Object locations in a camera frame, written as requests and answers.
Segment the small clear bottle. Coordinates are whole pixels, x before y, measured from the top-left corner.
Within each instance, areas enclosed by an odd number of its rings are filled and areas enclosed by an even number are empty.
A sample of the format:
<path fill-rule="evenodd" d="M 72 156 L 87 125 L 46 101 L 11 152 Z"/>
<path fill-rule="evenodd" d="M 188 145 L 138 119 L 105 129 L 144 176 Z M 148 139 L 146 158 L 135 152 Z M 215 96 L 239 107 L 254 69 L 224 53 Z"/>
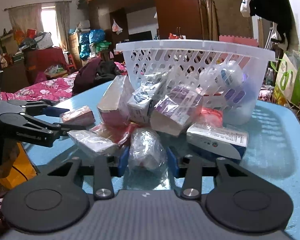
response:
<path fill-rule="evenodd" d="M 137 128 L 130 137 L 128 167 L 130 170 L 156 171 L 166 162 L 167 154 L 157 132 Z"/>

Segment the white bottle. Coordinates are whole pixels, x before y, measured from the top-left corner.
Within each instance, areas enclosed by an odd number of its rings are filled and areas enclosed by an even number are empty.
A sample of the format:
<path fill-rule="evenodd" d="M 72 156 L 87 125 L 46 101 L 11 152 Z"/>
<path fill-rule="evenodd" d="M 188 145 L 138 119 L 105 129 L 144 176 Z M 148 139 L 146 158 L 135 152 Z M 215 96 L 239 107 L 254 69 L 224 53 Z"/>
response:
<path fill-rule="evenodd" d="M 246 76 L 235 60 L 214 64 L 199 75 L 199 85 L 205 95 L 227 92 L 241 86 L 245 80 Z"/>

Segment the pink floral bedding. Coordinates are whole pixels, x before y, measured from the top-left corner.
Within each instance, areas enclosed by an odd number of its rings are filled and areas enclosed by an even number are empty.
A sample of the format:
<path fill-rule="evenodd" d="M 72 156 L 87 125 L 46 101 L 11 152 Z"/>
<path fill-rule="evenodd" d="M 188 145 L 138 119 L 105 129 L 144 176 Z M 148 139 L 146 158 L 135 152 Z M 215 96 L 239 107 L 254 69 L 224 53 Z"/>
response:
<path fill-rule="evenodd" d="M 72 97 L 72 88 L 78 72 L 67 77 L 43 81 L 29 87 L 20 89 L 15 93 L 1 92 L 1 100 L 50 100 L 54 102 L 64 101 Z"/>

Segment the white wrapped flat packet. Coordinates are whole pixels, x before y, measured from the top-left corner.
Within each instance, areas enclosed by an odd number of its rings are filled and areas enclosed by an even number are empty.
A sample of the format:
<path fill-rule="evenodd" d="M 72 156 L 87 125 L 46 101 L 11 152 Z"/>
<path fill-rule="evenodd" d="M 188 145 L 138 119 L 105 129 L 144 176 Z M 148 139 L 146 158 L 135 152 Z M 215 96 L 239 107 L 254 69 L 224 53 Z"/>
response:
<path fill-rule="evenodd" d="M 68 136 L 74 144 L 91 158 L 97 155 L 113 155 L 119 147 L 111 140 L 86 130 L 71 130 Z"/>

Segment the white blue medicine box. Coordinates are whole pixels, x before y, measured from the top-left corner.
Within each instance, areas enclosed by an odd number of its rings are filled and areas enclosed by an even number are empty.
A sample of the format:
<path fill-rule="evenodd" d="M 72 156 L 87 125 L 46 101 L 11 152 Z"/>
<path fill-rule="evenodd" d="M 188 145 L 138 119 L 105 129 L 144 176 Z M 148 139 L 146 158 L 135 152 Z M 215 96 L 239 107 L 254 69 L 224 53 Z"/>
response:
<path fill-rule="evenodd" d="M 208 160 L 226 158 L 240 163 L 245 155 L 248 139 L 247 132 L 224 127 L 194 124 L 186 132 L 190 149 Z"/>

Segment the purple white wrapped box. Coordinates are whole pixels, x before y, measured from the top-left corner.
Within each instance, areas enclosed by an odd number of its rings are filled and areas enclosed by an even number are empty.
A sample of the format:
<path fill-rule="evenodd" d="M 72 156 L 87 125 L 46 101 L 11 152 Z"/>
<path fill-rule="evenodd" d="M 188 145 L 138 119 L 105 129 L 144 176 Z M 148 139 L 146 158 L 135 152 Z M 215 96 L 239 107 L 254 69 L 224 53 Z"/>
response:
<path fill-rule="evenodd" d="M 154 106 L 151 128 L 157 132 L 179 136 L 200 115 L 203 97 L 184 86 L 176 86 Z"/>

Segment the white pink tissue box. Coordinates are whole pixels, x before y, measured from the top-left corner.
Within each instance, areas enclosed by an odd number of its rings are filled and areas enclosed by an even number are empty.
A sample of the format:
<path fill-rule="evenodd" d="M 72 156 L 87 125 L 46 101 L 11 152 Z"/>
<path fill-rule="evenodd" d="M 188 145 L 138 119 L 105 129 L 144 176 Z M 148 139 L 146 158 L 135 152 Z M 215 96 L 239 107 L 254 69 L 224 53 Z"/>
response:
<path fill-rule="evenodd" d="M 126 75 L 118 75 L 112 81 L 97 105 L 100 117 L 108 126 L 127 126 L 130 114 L 127 106 L 134 89 Z"/>

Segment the grey white wrapped box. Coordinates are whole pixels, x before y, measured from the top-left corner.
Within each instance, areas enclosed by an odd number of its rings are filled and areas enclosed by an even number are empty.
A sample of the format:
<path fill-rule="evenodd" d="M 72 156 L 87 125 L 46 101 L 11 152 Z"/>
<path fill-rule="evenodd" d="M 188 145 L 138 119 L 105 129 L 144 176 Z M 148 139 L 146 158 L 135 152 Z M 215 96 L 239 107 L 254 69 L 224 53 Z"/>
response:
<path fill-rule="evenodd" d="M 164 90 L 166 77 L 150 75 L 142 81 L 127 102 L 130 120 L 138 124 L 148 124 L 154 105 Z"/>

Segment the red wrapped packet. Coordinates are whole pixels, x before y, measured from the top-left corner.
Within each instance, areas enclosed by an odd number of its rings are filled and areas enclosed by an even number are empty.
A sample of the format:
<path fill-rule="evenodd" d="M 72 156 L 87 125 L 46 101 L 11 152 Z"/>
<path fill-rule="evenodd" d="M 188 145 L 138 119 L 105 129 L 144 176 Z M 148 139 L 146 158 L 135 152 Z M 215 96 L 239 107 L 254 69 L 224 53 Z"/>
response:
<path fill-rule="evenodd" d="M 202 107 L 200 115 L 196 119 L 196 123 L 203 125 L 203 126 L 210 126 L 210 127 L 223 127 L 223 112 Z"/>

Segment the window curtain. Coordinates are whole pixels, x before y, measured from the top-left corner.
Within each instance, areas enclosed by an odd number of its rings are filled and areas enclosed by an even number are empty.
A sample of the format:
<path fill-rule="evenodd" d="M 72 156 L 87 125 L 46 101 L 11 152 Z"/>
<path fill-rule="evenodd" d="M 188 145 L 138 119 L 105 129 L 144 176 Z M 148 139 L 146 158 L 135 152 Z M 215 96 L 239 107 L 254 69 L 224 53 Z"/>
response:
<path fill-rule="evenodd" d="M 13 31 L 21 30 L 23 33 L 27 33 L 28 29 L 36 29 L 38 32 L 44 30 L 40 3 L 14 7 L 7 11 Z"/>

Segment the white plastic laundry basket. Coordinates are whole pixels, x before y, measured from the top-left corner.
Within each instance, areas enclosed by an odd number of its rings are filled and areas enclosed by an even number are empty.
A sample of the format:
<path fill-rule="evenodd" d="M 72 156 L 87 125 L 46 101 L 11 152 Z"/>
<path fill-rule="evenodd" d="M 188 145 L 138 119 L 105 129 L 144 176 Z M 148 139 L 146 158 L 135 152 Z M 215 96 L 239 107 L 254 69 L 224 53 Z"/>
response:
<path fill-rule="evenodd" d="M 248 122 L 255 108 L 269 62 L 275 61 L 272 50 L 242 44 L 204 40 L 148 40 L 118 43 L 123 54 L 130 83 L 139 88 L 149 74 L 167 72 L 168 88 L 186 86 L 203 96 L 203 105 L 223 111 L 230 125 Z M 214 64 L 235 60 L 246 80 L 241 86 L 221 94 L 205 95 L 199 75 Z"/>

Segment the brown wooden door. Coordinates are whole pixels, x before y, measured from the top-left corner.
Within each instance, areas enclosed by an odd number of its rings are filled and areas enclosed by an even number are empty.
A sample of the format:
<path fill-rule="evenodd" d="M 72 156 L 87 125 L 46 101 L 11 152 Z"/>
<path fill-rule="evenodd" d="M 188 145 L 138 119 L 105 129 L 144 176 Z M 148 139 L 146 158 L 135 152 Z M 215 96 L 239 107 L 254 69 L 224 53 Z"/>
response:
<path fill-rule="evenodd" d="M 253 37 L 253 24 L 240 12 L 242 0 L 213 0 L 219 35 Z"/>

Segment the green white shopping bag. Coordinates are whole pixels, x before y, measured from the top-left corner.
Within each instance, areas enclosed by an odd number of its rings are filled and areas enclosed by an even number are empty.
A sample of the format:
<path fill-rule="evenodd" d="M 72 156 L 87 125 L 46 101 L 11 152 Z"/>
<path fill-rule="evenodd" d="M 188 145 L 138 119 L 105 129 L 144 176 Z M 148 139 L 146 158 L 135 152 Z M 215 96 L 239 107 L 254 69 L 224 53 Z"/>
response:
<path fill-rule="evenodd" d="M 300 47 L 291 53 L 285 52 L 277 63 L 270 63 L 276 75 L 274 101 L 282 106 L 291 104 L 300 107 Z"/>

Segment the dark red wooden wardrobe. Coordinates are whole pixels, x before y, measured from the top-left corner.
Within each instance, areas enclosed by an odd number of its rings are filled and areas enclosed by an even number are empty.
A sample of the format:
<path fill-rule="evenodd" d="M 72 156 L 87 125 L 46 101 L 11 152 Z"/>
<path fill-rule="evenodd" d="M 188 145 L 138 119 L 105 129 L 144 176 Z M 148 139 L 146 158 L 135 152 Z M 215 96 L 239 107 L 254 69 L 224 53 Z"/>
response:
<path fill-rule="evenodd" d="M 167 39 L 180 33 L 189 39 L 202 39 L 199 0 L 87 0 L 89 20 L 94 29 L 103 29 L 115 46 L 129 39 L 128 13 L 154 7 L 158 26 L 155 34 Z"/>

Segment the white black hanging garment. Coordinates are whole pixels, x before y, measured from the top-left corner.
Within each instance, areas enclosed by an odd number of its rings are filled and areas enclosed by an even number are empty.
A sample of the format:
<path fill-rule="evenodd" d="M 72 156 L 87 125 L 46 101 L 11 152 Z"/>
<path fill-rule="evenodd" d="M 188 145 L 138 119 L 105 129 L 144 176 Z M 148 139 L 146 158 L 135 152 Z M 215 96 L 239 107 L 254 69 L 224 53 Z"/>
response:
<path fill-rule="evenodd" d="M 289 0 L 242 0 L 243 17 L 258 16 L 273 23 L 273 42 L 291 51 L 297 46 L 295 20 Z"/>

